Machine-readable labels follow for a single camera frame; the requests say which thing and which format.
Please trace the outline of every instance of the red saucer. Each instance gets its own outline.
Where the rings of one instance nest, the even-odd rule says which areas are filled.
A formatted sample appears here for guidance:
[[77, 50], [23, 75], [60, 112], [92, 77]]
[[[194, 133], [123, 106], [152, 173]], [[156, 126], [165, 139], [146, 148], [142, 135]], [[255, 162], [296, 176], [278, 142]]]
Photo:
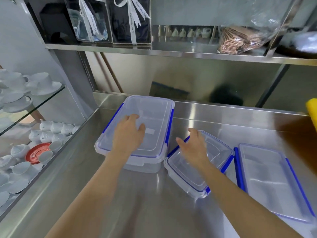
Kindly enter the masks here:
[[25, 160], [31, 162], [31, 164], [38, 164], [39, 162], [39, 156], [44, 153], [45, 151], [49, 151], [49, 145], [51, 143], [43, 143], [38, 144], [31, 148], [29, 152], [26, 154]]

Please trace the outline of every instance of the person's left arm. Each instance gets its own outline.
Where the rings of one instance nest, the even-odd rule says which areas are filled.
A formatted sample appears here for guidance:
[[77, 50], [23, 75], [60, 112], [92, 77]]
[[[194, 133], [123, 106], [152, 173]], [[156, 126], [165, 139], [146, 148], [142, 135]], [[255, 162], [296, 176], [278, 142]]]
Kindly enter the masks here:
[[45, 238], [99, 236], [104, 211], [112, 201], [119, 173], [130, 154], [143, 141], [145, 125], [136, 129], [138, 117], [135, 114], [125, 116], [117, 125], [111, 152]]

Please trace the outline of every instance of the white ribbon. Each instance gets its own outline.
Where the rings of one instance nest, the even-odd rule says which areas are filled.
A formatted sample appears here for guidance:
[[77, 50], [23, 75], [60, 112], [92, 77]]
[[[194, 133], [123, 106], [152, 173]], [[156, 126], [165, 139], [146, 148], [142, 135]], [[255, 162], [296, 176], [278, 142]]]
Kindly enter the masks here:
[[134, 6], [137, 8], [139, 13], [144, 18], [151, 19], [150, 16], [146, 13], [145, 9], [142, 7], [142, 5], [138, 2], [138, 0], [123, 0], [120, 4], [116, 3], [116, 0], [114, 0], [114, 4], [117, 7], [123, 7], [126, 3], [128, 3], [128, 12], [129, 12], [129, 24], [130, 24], [130, 33], [131, 33], [131, 42], [132, 44], [137, 44], [136, 36], [135, 36], [135, 29], [134, 29], [134, 23], [137, 27], [139, 25], [141, 26], [140, 19], [138, 17], [137, 11], [135, 10]]
[[78, 0], [78, 1], [79, 1], [79, 12], [82, 18], [84, 19], [84, 24], [88, 34], [88, 39], [90, 42], [94, 42], [93, 35], [95, 36], [101, 35], [98, 31], [95, 18], [92, 12], [89, 10], [85, 0]]

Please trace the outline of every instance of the person's left hand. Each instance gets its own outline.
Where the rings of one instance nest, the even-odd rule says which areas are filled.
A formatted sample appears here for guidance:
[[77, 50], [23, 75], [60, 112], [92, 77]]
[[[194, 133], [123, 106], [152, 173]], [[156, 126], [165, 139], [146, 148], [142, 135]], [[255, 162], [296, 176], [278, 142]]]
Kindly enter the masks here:
[[141, 124], [137, 130], [135, 121], [139, 118], [137, 114], [125, 116], [114, 130], [112, 140], [112, 151], [129, 158], [131, 153], [135, 151], [143, 142], [145, 134], [145, 125]]

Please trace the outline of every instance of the yellow object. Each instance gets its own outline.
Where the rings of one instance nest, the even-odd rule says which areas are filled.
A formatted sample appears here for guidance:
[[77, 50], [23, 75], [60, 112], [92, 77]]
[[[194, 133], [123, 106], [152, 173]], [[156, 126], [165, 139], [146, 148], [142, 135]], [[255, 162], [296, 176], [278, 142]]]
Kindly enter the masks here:
[[317, 98], [309, 100], [306, 103], [306, 108], [317, 131]]

